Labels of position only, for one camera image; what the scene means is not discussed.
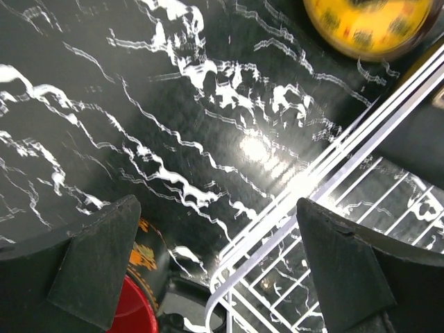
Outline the yellow patterned bowl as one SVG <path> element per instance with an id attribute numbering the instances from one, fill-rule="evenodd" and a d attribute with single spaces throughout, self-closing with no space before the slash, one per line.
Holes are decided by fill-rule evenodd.
<path id="1" fill-rule="evenodd" d="M 442 1 L 304 1 L 322 38 L 340 53 L 392 61 L 420 44 L 437 22 Z"/>

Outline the white wire dish rack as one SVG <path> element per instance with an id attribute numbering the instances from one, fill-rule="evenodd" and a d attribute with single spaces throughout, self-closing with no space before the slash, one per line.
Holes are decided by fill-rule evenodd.
<path id="1" fill-rule="evenodd" d="M 206 332 L 443 331 L 443 42 L 245 228 Z"/>

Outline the black floral square plate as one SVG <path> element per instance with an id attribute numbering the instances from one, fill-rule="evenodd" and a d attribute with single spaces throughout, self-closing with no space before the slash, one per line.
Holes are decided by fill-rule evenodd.
<path id="1" fill-rule="evenodd" d="M 376 152 L 443 188 L 443 82 L 387 136 Z"/>

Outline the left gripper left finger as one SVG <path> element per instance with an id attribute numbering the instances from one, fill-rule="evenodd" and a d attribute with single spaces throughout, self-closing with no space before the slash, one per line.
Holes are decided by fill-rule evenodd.
<path id="1" fill-rule="evenodd" d="M 106 332 L 141 205 L 133 195 L 64 227 L 1 246 L 2 332 Z"/>

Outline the red and black mug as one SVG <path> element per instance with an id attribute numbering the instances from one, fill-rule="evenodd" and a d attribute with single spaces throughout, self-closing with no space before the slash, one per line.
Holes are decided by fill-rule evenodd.
<path id="1" fill-rule="evenodd" d="M 210 290 L 175 272 L 162 234 L 141 218 L 109 332 L 186 332 L 185 317 L 160 314 L 165 296 L 173 293 L 205 305 Z"/>

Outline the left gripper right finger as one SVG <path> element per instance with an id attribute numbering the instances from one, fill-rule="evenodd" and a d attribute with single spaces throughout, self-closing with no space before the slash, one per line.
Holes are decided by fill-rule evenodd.
<path id="1" fill-rule="evenodd" d="M 296 216 L 328 332 L 443 331 L 442 254 L 306 198 Z"/>

